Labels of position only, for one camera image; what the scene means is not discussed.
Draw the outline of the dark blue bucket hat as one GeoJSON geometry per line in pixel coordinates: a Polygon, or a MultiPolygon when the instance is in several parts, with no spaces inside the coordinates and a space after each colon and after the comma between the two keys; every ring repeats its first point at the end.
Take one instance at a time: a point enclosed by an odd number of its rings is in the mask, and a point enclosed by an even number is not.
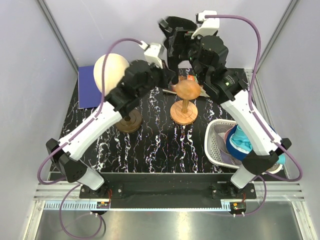
{"type": "Polygon", "coordinates": [[[230,131],[230,133],[228,135],[227,142],[226,142],[225,146],[226,146],[228,153],[233,158],[242,162],[243,159],[249,154],[250,151],[243,149],[243,148],[232,143],[231,139],[232,139],[232,136],[234,135],[234,133],[236,132],[237,127],[238,127],[238,125],[235,125],[231,128],[232,130],[230,131]]]}

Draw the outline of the teal bucket hat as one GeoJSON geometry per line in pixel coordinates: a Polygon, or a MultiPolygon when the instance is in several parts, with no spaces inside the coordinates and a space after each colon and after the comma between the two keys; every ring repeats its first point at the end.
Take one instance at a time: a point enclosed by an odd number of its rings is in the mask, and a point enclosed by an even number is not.
{"type": "Polygon", "coordinates": [[[233,134],[231,141],[233,144],[237,145],[238,147],[240,147],[242,149],[245,149],[250,152],[253,150],[253,146],[252,146],[249,138],[244,133],[244,131],[240,128],[239,125],[236,129],[236,132],[233,134]]]}

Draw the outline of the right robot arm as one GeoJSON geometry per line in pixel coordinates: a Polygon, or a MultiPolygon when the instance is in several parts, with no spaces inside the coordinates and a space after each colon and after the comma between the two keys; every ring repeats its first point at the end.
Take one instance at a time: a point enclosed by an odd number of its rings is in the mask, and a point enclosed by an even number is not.
{"type": "Polygon", "coordinates": [[[225,66],[229,50],[217,33],[200,37],[193,34],[195,30],[183,27],[170,29],[164,44],[167,59],[170,67],[189,61],[205,92],[232,116],[252,145],[227,185],[228,195],[236,199],[244,194],[245,186],[270,169],[292,143],[288,138],[281,138],[264,119],[259,119],[246,83],[225,66]]]}

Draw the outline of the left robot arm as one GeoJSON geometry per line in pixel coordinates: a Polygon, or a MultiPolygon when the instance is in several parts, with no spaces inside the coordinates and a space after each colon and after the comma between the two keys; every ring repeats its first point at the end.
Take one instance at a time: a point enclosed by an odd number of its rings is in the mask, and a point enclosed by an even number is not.
{"type": "Polygon", "coordinates": [[[155,87],[167,88],[176,76],[176,72],[166,65],[159,68],[144,60],[131,62],[117,86],[104,98],[102,106],[65,137],[47,141],[51,162],[69,183],[85,185],[95,197],[103,198],[108,193],[105,179],[81,157],[107,129],[128,116],[149,91],[155,87]]]}

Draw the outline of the lavender grey cap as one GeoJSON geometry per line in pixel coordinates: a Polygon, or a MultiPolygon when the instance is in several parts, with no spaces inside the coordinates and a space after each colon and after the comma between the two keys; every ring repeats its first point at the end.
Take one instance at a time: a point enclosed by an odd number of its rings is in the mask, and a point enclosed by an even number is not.
{"type": "Polygon", "coordinates": [[[227,137],[227,132],[233,127],[233,125],[217,124],[213,126],[213,133],[215,135],[216,144],[220,151],[222,162],[232,166],[240,166],[242,162],[230,155],[226,147],[225,137],[227,137]]]}

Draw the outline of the pink bucket hat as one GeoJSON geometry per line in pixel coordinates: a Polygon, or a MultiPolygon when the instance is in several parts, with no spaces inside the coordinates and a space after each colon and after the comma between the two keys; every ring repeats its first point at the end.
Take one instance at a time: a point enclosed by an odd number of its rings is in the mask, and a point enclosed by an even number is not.
{"type": "Polygon", "coordinates": [[[224,139],[224,143],[225,143],[225,145],[227,144],[227,138],[228,138],[228,136],[229,136],[229,134],[230,134],[230,131],[231,131],[232,129],[230,128],[230,129],[228,129],[226,132],[225,132],[225,134],[224,134],[224,137],[223,137],[223,139],[224,139]]]}

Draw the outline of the purple flat book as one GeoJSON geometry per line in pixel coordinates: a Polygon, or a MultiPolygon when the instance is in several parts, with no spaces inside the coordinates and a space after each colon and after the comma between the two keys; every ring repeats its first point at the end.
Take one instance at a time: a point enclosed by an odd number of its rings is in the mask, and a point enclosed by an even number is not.
{"type": "Polygon", "coordinates": [[[96,108],[101,103],[101,92],[94,79],[94,66],[82,66],[78,69],[78,107],[96,108]]]}

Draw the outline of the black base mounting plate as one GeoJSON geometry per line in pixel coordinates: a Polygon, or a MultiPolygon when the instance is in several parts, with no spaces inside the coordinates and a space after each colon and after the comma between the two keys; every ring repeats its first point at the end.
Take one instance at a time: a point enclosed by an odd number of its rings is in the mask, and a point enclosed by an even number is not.
{"type": "Polygon", "coordinates": [[[100,190],[87,186],[80,189],[81,199],[113,199],[131,195],[168,196],[203,195],[213,199],[257,198],[252,183],[242,189],[231,185],[230,173],[103,173],[104,185],[100,190]]]}

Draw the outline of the light wooden hat stand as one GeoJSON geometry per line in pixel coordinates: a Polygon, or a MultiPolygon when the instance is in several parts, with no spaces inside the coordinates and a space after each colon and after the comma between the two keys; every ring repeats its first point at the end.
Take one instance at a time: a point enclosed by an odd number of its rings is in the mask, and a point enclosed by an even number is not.
{"type": "Polygon", "coordinates": [[[200,96],[201,87],[197,82],[185,79],[175,86],[175,92],[181,100],[171,106],[170,117],[179,125],[190,125],[198,116],[198,109],[191,100],[200,96]]]}

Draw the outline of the black baseball cap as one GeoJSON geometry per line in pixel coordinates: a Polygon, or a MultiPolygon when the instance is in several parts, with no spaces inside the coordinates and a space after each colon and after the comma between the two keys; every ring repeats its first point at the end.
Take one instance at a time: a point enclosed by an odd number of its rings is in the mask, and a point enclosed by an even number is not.
{"type": "Polygon", "coordinates": [[[188,47],[192,42],[191,35],[197,29],[197,25],[186,18],[168,16],[160,19],[158,26],[165,35],[163,45],[167,50],[167,66],[175,73],[171,82],[177,84],[179,64],[188,60],[188,47]]]}

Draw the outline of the white foam mannequin head stand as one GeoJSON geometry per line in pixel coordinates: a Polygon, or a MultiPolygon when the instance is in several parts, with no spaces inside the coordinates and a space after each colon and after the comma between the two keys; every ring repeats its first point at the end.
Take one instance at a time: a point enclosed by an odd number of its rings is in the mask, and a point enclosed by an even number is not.
{"type": "MultiPolygon", "coordinates": [[[[110,53],[106,59],[104,67],[104,80],[102,78],[103,63],[106,55],[101,56],[94,64],[93,78],[99,91],[103,91],[104,83],[104,96],[113,90],[125,75],[126,68],[129,67],[129,62],[117,53],[110,53]]],[[[115,127],[121,133],[136,132],[142,125],[143,119],[141,113],[134,109],[126,117],[115,124],[115,127]]]]}

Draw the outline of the dark cover book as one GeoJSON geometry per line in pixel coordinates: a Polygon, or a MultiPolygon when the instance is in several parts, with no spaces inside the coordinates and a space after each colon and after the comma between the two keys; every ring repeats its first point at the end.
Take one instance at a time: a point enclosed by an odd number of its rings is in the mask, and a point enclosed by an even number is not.
{"type": "Polygon", "coordinates": [[[162,89],[162,91],[164,92],[164,93],[169,93],[169,94],[177,94],[177,92],[176,92],[176,84],[174,84],[174,85],[169,85],[168,86],[168,88],[163,88],[162,89]]]}

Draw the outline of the white perforated basket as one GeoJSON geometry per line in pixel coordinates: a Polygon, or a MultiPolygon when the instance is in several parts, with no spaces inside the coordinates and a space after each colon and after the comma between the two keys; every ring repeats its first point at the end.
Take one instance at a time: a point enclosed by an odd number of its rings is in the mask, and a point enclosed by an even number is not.
{"type": "Polygon", "coordinates": [[[234,166],[234,165],[230,165],[230,164],[222,162],[221,153],[218,148],[217,141],[216,141],[215,134],[214,134],[214,126],[218,125],[218,124],[232,125],[232,126],[237,125],[237,123],[234,120],[215,119],[215,120],[211,121],[208,124],[206,131],[205,131],[205,138],[204,138],[205,154],[212,164],[226,167],[226,168],[231,168],[231,169],[238,169],[242,165],[242,161],[241,161],[240,166],[234,166]]]}

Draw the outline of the colourful treehouse book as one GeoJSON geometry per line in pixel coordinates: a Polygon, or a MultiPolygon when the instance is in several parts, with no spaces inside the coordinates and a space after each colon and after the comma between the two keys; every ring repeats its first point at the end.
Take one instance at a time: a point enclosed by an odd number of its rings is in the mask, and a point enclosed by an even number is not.
{"type": "Polygon", "coordinates": [[[198,83],[197,77],[195,75],[187,75],[187,80],[194,81],[198,83]]]}

